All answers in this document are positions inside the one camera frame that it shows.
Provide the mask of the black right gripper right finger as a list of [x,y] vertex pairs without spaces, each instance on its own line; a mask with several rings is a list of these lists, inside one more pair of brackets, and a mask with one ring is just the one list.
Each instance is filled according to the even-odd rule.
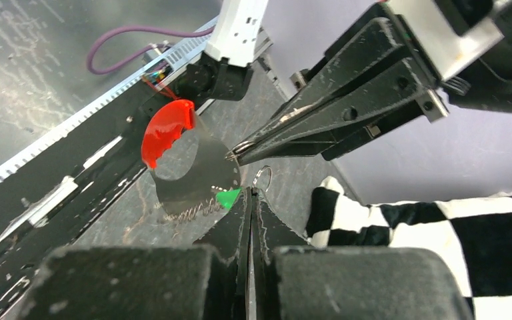
[[258,319],[470,319],[450,270],[426,249],[309,246],[252,195]]

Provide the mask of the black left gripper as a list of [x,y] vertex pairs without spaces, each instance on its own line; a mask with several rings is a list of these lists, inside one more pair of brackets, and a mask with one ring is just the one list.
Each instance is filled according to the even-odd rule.
[[512,1],[381,1],[309,71],[309,82],[228,158],[336,159],[424,117],[512,113]]

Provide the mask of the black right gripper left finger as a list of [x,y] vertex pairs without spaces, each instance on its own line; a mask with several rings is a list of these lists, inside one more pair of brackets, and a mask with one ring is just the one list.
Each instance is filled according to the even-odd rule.
[[20,319],[246,319],[250,188],[191,245],[60,247]]

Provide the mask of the small green object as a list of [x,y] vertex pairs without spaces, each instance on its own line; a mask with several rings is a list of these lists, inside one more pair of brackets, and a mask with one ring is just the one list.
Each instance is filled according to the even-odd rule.
[[215,199],[223,209],[230,210],[235,204],[241,191],[242,189],[219,191],[215,195]]

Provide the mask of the metal key holder red handle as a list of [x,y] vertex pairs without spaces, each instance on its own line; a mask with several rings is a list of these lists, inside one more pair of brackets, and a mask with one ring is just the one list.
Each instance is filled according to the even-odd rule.
[[186,223],[226,210],[226,194],[239,187],[239,166],[228,147],[195,112],[178,99],[151,118],[141,159],[155,187],[152,212],[157,224]]

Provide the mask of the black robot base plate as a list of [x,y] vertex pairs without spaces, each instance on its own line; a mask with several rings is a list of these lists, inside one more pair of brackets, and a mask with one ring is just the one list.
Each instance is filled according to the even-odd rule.
[[43,258],[78,238],[144,171],[140,143],[166,99],[141,79],[0,184],[0,317]]

